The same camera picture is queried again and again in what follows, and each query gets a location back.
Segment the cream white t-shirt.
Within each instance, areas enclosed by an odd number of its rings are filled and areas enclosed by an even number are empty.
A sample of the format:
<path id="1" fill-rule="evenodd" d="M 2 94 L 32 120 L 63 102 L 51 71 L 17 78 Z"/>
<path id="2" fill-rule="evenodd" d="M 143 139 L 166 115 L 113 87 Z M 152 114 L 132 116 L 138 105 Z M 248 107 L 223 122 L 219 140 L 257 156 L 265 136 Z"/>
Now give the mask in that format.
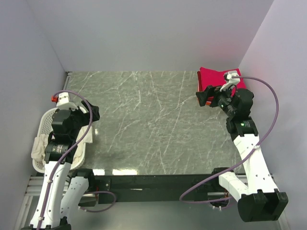
<path id="1" fill-rule="evenodd" d="M 90 127 L 86 136 L 81 140 L 78 144 L 77 150 L 74 154 L 73 162 L 79 161 L 81 159 L 83 153 L 83 147 L 86 143 L 93 142 L 93 127 Z M 45 148 L 48 143 L 48 135 L 47 134 L 40 134 L 38 137 L 35 137 L 32 151 L 31 151 L 31 158 L 36 161 L 44 161 L 45 156 Z"/>

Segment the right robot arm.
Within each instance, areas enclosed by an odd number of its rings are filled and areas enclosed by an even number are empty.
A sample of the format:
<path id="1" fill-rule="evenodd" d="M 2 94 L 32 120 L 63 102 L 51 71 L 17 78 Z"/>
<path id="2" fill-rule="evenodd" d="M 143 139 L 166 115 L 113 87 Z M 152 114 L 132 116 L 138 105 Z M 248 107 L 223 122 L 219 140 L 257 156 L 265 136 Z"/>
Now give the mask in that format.
<path id="1" fill-rule="evenodd" d="M 222 191 L 225 188 L 229 192 L 244 222 L 278 220 L 288 204 L 288 196 L 279 191 L 269 173 L 257 127 L 249 115 L 254 94 L 244 88 L 231 93 L 208 86 L 196 96 L 200 106 L 205 106 L 211 98 L 210 107 L 219 107 L 227 115 L 226 128 L 239 152 L 247 179 L 245 184 L 232 170 L 220 172 L 210 180 L 212 189 Z"/>

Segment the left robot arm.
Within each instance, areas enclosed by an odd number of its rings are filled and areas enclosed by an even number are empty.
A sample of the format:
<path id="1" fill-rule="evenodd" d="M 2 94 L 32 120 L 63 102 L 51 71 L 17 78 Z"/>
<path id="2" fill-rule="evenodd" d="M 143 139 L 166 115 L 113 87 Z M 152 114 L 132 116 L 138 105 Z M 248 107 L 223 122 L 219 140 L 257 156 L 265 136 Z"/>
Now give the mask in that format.
<path id="1" fill-rule="evenodd" d="M 80 169 L 64 191 L 66 178 L 71 170 L 78 144 L 85 136 L 78 137 L 82 127 L 89 132 L 92 122 L 100 119 L 98 106 L 82 101 L 87 109 L 68 105 L 58 108 L 52 116 L 52 132 L 45 148 L 45 172 L 35 213 L 28 230 L 70 230 L 71 215 L 78 208 L 83 194 L 95 189 L 96 181 L 91 169 Z"/>

